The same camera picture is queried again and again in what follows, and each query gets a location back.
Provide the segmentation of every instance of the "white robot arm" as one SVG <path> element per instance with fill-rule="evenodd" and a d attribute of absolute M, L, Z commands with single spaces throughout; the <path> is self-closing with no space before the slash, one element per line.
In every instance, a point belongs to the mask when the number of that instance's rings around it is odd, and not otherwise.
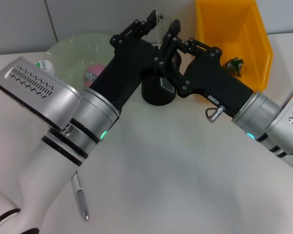
<path fill-rule="evenodd" d="M 253 91 L 220 66 L 221 50 L 177 38 L 175 20 L 160 50 L 141 39 L 156 26 L 135 20 L 111 38 L 115 56 L 81 95 L 34 64 L 19 58 L 0 72 L 0 89 L 50 125 L 20 170 L 22 205 L 0 193 L 0 234 L 38 234 L 54 198 L 120 116 L 122 106 L 148 76 L 167 76 L 182 98 L 201 94 L 216 105 L 210 122 L 226 113 L 245 133 L 285 162 L 293 157 L 293 91 L 280 106 Z M 196 58 L 181 75 L 176 50 Z"/>

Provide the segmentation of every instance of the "green led light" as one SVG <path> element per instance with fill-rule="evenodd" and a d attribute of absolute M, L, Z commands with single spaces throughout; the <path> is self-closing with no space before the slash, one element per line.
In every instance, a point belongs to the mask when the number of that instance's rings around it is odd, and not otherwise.
<path fill-rule="evenodd" d="M 255 137 L 251 133 L 247 133 L 247 135 L 249 135 L 250 137 L 252 137 L 253 139 L 255 139 Z"/>
<path fill-rule="evenodd" d="M 106 133 L 107 133 L 107 131 L 105 131 L 104 133 L 102 133 L 101 140 L 103 140 L 103 137 L 105 136 Z"/>

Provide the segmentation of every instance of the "yellow storage bin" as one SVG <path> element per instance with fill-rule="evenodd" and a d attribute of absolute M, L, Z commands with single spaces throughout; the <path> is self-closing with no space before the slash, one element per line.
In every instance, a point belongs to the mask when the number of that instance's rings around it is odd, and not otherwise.
<path fill-rule="evenodd" d="M 255 0 L 196 0 L 196 39 L 219 47 L 223 65 L 243 59 L 240 79 L 254 91 L 268 84 L 273 52 Z"/>

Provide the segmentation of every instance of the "pink object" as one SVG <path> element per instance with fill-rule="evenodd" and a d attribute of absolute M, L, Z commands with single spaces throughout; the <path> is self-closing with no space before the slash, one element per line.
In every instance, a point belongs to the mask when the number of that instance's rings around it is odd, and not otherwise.
<path fill-rule="evenodd" d="M 84 73 L 84 87 L 89 88 L 94 80 L 101 74 L 105 66 L 101 64 L 94 64 L 87 68 Z"/>

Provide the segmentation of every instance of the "white wall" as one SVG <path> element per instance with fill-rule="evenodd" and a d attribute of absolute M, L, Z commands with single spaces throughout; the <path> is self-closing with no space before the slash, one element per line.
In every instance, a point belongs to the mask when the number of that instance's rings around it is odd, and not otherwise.
<path fill-rule="evenodd" d="M 195 0 L 47 0 L 59 39 L 84 31 L 120 33 L 156 9 L 195 33 Z M 293 0 L 257 0 L 269 34 L 293 32 Z M 44 0 L 0 0 L 0 54 L 44 51 L 55 43 Z"/>
<path fill-rule="evenodd" d="M 43 0 L 0 0 L 0 54 L 43 51 L 55 42 Z"/>
<path fill-rule="evenodd" d="M 256 0 L 269 34 L 293 32 L 293 0 Z"/>
<path fill-rule="evenodd" d="M 156 9 L 181 21 L 181 38 L 195 33 L 195 0 L 48 0 L 59 39 L 83 31 L 120 33 Z M 269 34 L 293 31 L 293 0 L 257 0 Z"/>

